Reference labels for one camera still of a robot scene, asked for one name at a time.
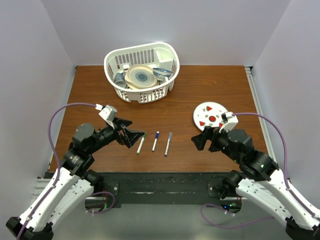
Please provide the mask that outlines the white green-tip pen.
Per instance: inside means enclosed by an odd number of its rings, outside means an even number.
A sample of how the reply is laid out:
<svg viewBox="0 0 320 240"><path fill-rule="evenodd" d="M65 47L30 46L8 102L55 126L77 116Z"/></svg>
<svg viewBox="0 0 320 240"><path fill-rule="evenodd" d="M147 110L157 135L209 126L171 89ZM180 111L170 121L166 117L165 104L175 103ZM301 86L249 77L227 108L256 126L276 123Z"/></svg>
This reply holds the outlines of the white green-tip pen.
<svg viewBox="0 0 320 240"><path fill-rule="evenodd" d="M144 144L144 141L145 141L145 138L143 139L143 137L142 137L141 140L140 140L139 146L138 146L138 148L137 148L137 151L136 151L136 154L137 154L137 155L140 154L141 149L142 149L142 146L143 146L143 144Z"/></svg>

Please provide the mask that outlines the white thin pen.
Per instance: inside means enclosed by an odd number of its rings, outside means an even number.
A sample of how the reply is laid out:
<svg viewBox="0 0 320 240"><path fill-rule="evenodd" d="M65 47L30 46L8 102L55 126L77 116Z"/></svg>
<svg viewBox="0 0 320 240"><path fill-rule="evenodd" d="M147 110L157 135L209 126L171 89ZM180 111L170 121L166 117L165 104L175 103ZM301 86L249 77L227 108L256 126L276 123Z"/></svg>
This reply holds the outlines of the white thin pen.
<svg viewBox="0 0 320 240"><path fill-rule="evenodd" d="M158 139L156 139L156 136L155 136L155 139L154 139L154 142L152 145L152 149L151 149L152 152L154 152L156 150L157 141L158 141Z"/></svg>

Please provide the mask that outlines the blue pen cap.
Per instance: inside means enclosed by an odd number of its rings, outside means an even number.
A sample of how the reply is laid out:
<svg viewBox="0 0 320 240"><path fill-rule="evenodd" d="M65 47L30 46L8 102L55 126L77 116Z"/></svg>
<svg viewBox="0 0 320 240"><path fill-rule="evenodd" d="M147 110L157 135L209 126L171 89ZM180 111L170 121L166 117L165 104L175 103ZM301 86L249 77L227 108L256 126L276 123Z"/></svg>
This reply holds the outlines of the blue pen cap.
<svg viewBox="0 0 320 240"><path fill-rule="evenodd" d="M155 138L156 138L156 139L158 139L158 138L159 138L159 134L160 134L160 132L159 132L159 131L157 131L157 132L156 132L156 135L155 135Z"/></svg>

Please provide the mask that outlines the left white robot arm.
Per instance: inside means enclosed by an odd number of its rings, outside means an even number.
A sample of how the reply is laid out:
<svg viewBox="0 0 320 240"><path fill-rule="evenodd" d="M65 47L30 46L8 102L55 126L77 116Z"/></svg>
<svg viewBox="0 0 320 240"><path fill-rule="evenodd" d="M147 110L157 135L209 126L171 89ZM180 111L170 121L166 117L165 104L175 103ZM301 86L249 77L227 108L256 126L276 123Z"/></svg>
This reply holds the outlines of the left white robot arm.
<svg viewBox="0 0 320 240"><path fill-rule="evenodd" d="M143 131L130 130L130 120L115 118L111 125L95 130L90 123L79 125L60 167L32 205L19 217L11 217L6 227L18 240L51 240L54 229L85 198L99 196L103 177L90 170L93 153L113 141L131 148Z"/></svg>

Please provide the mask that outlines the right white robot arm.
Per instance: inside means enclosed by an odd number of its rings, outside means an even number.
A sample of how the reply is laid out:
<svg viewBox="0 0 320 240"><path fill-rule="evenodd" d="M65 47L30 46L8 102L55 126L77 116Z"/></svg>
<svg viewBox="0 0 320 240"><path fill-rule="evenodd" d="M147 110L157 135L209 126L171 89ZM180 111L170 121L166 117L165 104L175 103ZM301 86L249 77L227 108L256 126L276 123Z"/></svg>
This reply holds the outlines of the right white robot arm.
<svg viewBox="0 0 320 240"><path fill-rule="evenodd" d="M285 180L284 172L268 154L255 149L243 129L227 132L206 126L191 140L199 151L210 140L210 152L222 152L239 165L240 171L232 170L223 179L220 190L224 194L237 194L258 205L281 223L293 240L320 238L320 210Z"/></svg>

